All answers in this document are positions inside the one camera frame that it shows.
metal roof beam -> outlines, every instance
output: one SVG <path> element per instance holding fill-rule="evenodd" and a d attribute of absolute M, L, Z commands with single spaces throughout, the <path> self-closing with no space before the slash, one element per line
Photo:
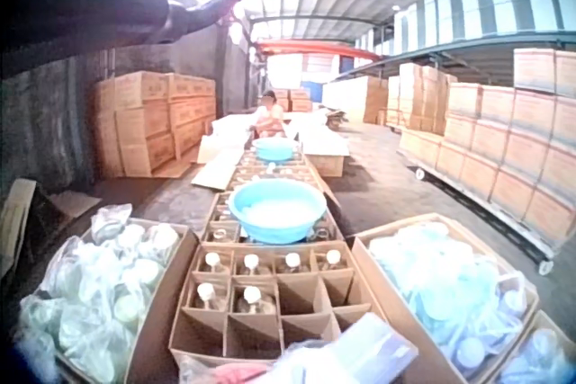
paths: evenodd
<path fill-rule="evenodd" d="M 275 20 L 331 20 L 336 22 L 363 22 L 372 26 L 379 26 L 382 22 L 374 18 L 360 18 L 360 17 L 341 17 L 338 15 L 320 15 L 320 14 L 301 14 L 295 15 L 277 15 L 252 18 L 251 22 L 273 22 Z"/>

concrete floor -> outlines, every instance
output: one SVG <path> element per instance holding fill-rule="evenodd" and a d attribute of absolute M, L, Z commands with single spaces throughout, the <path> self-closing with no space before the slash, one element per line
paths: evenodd
<path fill-rule="evenodd" d="M 495 218 L 463 199 L 441 183 L 418 182 L 396 153 L 400 136 L 376 125 L 346 125 L 341 130 L 348 139 L 351 157 L 346 160 L 342 178 L 328 179 L 344 215 L 339 225 L 345 236 L 419 214 L 438 212 L 464 224 L 536 285 L 542 309 L 576 340 L 576 284 L 572 282 L 572 262 L 576 261 L 576 241 L 562 249 L 554 270 L 538 275 L 536 262 L 526 253 L 526 243 L 514 238 Z M 197 168 L 177 180 L 115 179 L 96 185 L 91 192 L 103 198 L 101 205 L 131 202 L 135 217 L 186 224 L 196 233 L 203 230 L 214 192 L 190 184 Z M 95 209 L 75 221 L 58 242 L 46 248 L 32 267 L 19 269 L 19 282 L 12 301 L 4 304 L 4 318 L 14 323 L 18 299 L 33 292 L 41 282 L 46 266 L 59 245 L 89 228 Z"/>
<path fill-rule="evenodd" d="M 400 135 L 368 124 L 346 124 L 341 135 L 348 140 L 351 157 L 345 162 L 343 177 L 327 183 L 346 212 L 347 229 L 359 232 L 430 212 L 456 219 L 534 283 L 541 309 L 576 340 L 576 239 L 565 244 L 554 259 L 552 273 L 540 276 L 536 261 L 529 257 L 537 254 L 526 241 L 447 185 L 415 179 L 396 153 Z"/>

white bottle cap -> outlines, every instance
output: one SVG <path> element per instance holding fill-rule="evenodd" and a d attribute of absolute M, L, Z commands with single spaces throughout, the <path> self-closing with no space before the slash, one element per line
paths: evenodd
<path fill-rule="evenodd" d="M 244 289 L 244 300 L 248 302 L 249 305 L 252 305 L 262 299 L 262 293 L 260 289 L 257 287 L 246 287 Z"/>
<path fill-rule="evenodd" d="M 337 249 L 332 249 L 326 254 L 326 261 L 328 261 L 328 264 L 338 264 L 340 263 L 340 258 L 342 258 L 342 254 Z"/>
<path fill-rule="evenodd" d="M 467 337 L 456 350 L 456 360 L 466 369 L 475 369 L 480 366 L 485 356 L 484 345 L 476 337 Z"/>
<path fill-rule="evenodd" d="M 214 286 L 211 283 L 205 282 L 198 285 L 196 289 L 198 291 L 198 296 L 203 301 L 212 300 L 214 298 Z"/>
<path fill-rule="evenodd" d="M 205 260 L 210 267 L 220 264 L 220 256 L 216 252 L 209 252 L 206 254 Z"/>
<path fill-rule="evenodd" d="M 256 269 L 259 263 L 260 258 L 256 254 L 248 254 L 244 257 L 244 265 L 250 270 Z"/>
<path fill-rule="evenodd" d="M 294 267 L 298 267 L 300 265 L 300 256 L 295 252 L 291 252 L 286 256 L 286 265 L 293 269 Z"/>

open cardboard box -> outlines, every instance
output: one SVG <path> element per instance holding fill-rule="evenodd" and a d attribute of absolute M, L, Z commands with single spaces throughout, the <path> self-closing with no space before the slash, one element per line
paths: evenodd
<path fill-rule="evenodd" d="M 160 222 L 131 218 L 129 223 L 148 229 Z M 168 339 L 178 305 L 178 296 L 185 282 L 194 251 L 198 246 L 198 239 L 187 226 L 170 224 L 170 227 L 180 236 L 179 244 L 172 253 L 162 279 L 152 294 L 148 314 L 132 348 L 124 382 L 177 381 L 178 368 L 167 349 Z M 82 238 L 86 242 L 92 240 L 90 229 Z M 95 383 L 62 353 L 57 353 L 57 364 L 69 382 Z"/>
<path fill-rule="evenodd" d="M 494 371 L 494 374 L 488 380 L 490 384 L 497 382 L 500 372 L 503 371 L 509 363 L 522 352 L 527 340 L 538 328 L 547 328 L 554 331 L 556 333 L 558 346 L 562 347 L 566 359 L 572 364 L 576 363 L 576 344 L 568 338 L 568 336 L 554 323 L 552 319 L 550 319 L 549 316 L 547 316 L 542 310 L 539 310 L 536 312 L 534 319 L 530 323 L 526 332 L 522 334 L 522 337 L 520 337 L 518 344 L 508 353 L 502 367 L 497 371 Z"/>
<path fill-rule="evenodd" d="M 357 234 L 352 248 L 352 255 L 362 269 L 364 277 L 369 282 L 370 288 L 372 289 L 374 296 L 377 298 L 377 301 L 382 306 L 383 312 L 386 314 L 390 325 L 418 347 L 418 357 L 404 372 L 404 382 L 407 384 L 420 383 L 423 382 L 423 377 L 426 377 L 426 383 L 484 383 L 491 375 L 500 369 L 503 362 L 506 360 L 507 355 L 518 343 L 518 339 L 522 333 L 526 331 L 539 304 L 536 288 L 530 282 L 526 282 L 527 309 L 522 319 L 524 324 L 523 332 L 520 332 L 520 334 L 510 342 L 503 353 L 489 357 L 488 360 L 484 362 L 481 369 L 467 380 L 442 354 L 428 331 L 411 313 L 408 303 L 401 296 L 401 293 L 392 283 L 390 277 L 384 272 L 368 251 L 368 244 L 373 238 L 392 236 L 400 228 L 428 221 L 439 221 L 445 223 L 450 230 L 450 236 L 452 238 L 471 245 L 472 250 L 477 254 L 493 256 L 496 259 L 501 273 L 512 272 L 515 270 L 511 264 L 497 255 L 489 246 L 468 229 L 463 227 L 460 223 L 436 213 L 402 219 Z"/>
<path fill-rule="evenodd" d="M 336 248 L 345 267 L 321 271 L 323 257 Z M 231 258 L 226 273 L 200 272 L 208 252 Z M 296 252 L 307 272 L 280 273 L 283 257 Z M 239 271 L 246 254 L 256 254 L 268 274 Z M 227 286 L 226 311 L 194 308 L 196 287 L 212 278 Z M 272 297 L 275 313 L 247 314 L 236 308 L 248 285 Z M 308 339 L 334 341 L 365 313 L 386 319 L 355 258 L 343 241 L 300 246 L 223 246 L 201 244 L 180 294 L 169 348 L 176 361 L 191 357 L 207 366 L 229 362 L 272 362 L 293 343 Z"/>

warehouse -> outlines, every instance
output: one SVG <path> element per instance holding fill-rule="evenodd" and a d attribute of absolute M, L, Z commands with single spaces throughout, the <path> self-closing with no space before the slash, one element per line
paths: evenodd
<path fill-rule="evenodd" d="M 40 381 L 576 382 L 576 0 L 5 1 Z"/>

